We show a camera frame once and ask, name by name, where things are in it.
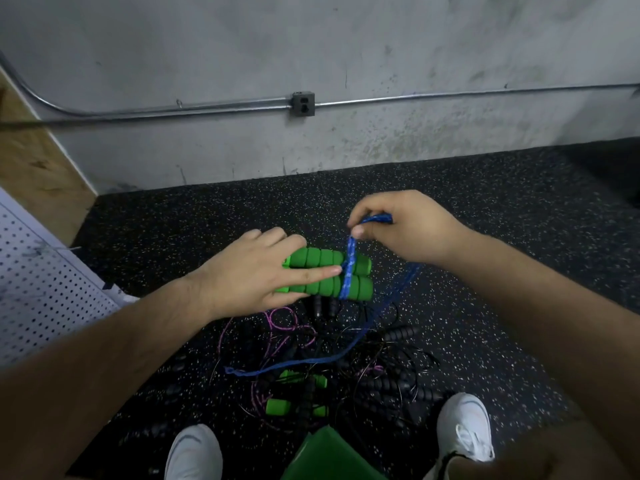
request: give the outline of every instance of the fingernail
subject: fingernail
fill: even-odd
[[[362,227],[360,225],[357,225],[356,227],[351,229],[351,235],[354,236],[354,238],[356,238],[356,239],[361,238],[362,234],[364,234],[364,227]]]

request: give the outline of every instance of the hand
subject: hand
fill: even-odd
[[[358,224],[370,214],[388,212],[393,224]],[[417,190],[372,194],[351,211],[347,226],[356,239],[375,239],[407,261],[445,265],[472,231],[436,201]]]
[[[196,299],[201,300],[208,320],[250,315],[286,306],[308,295],[274,290],[308,285],[342,272],[340,266],[286,269],[282,262],[307,245],[301,235],[287,234],[279,227],[265,233],[245,232],[221,252],[187,274]]]

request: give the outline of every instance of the finger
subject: finger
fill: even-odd
[[[281,308],[295,303],[301,298],[308,297],[306,293],[271,293],[264,299],[266,308]]]
[[[367,195],[359,201],[351,211],[347,227],[353,227],[359,223],[368,213],[371,215],[380,212],[389,212],[393,214],[394,202],[397,192],[383,192],[379,194]]]
[[[273,229],[263,232],[258,238],[258,241],[263,243],[265,246],[272,246],[276,242],[283,240],[286,236],[287,233],[284,232],[282,227],[274,227]]]
[[[366,224],[358,224],[351,229],[351,235],[359,241],[375,239],[376,241],[384,243],[393,231],[392,225],[382,224],[380,222],[367,222]]]
[[[338,276],[341,266],[313,267],[311,269],[282,269],[282,281],[279,286],[309,285]]]
[[[278,253],[278,258],[284,260],[300,248],[304,248],[306,245],[307,240],[304,237],[300,234],[292,234],[285,237],[282,241],[274,244],[273,247]]]
[[[239,239],[256,239],[262,234],[260,229],[251,229],[240,236]]]

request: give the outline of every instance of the blue cord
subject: blue cord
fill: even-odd
[[[389,222],[390,223],[390,222],[393,222],[393,219],[392,219],[390,214],[378,214],[376,216],[367,217],[366,219],[364,219],[362,221],[362,223],[372,222],[372,221],[375,221],[375,222]],[[347,265],[346,265],[345,275],[344,275],[344,284],[342,286],[342,289],[340,290],[340,297],[339,298],[341,298],[341,299],[345,299],[345,298],[342,298],[342,294],[343,294],[343,292],[345,290],[345,286],[347,285],[347,279],[349,280],[349,285],[351,284],[351,275],[352,275],[352,272],[353,272],[353,265],[355,264],[355,239],[352,238],[352,237],[349,238],[349,242],[347,244],[347,261],[348,262],[347,262]],[[238,376],[238,377],[253,377],[253,376],[258,376],[258,375],[263,374],[263,373],[268,372],[268,371],[274,371],[276,369],[283,369],[284,367],[290,367],[292,365],[299,365],[301,363],[330,363],[330,362],[335,362],[336,360],[341,359],[352,348],[354,348],[355,345],[364,337],[366,332],[368,332],[371,329],[372,325],[375,323],[375,321],[378,319],[378,317],[382,314],[382,312],[391,304],[392,301],[396,300],[396,298],[400,295],[400,293],[402,293],[402,291],[409,285],[409,283],[412,281],[412,279],[414,279],[414,277],[420,271],[420,268],[421,268],[421,265],[420,264],[416,264],[416,263],[411,263],[408,266],[408,270],[407,270],[407,273],[404,275],[404,279],[402,279],[402,281],[400,281],[398,286],[393,288],[392,292],[389,293],[388,297],[386,297],[383,300],[383,302],[380,304],[380,306],[377,307],[375,310],[373,310],[373,313],[370,315],[371,318],[363,323],[362,329],[358,332],[358,334],[353,338],[351,343],[349,343],[349,345],[347,345],[347,347],[342,352],[339,352],[338,354],[335,354],[335,355],[329,355],[328,357],[308,358],[308,359],[302,359],[302,360],[286,360],[284,362],[275,363],[275,364],[270,365],[268,367],[263,367],[259,371],[246,372],[246,371],[238,371],[238,370],[234,369],[233,367],[225,367],[225,372],[227,374],[233,374],[233,375]],[[346,290],[347,290],[347,295],[348,295],[349,294],[349,286],[346,286]]]

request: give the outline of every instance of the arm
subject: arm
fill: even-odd
[[[368,212],[394,223],[356,225]],[[640,474],[640,317],[507,244],[471,231],[416,191],[360,201],[349,226],[401,257],[435,264],[482,296],[580,405],[631,473]]]
[[[284,269],[305,245],[253,230],[196,271],[61,339],[0,376],[0,478],[59,479],[100,428],[208,322],[306,296],[274,289],[335,276],[340,266]]]

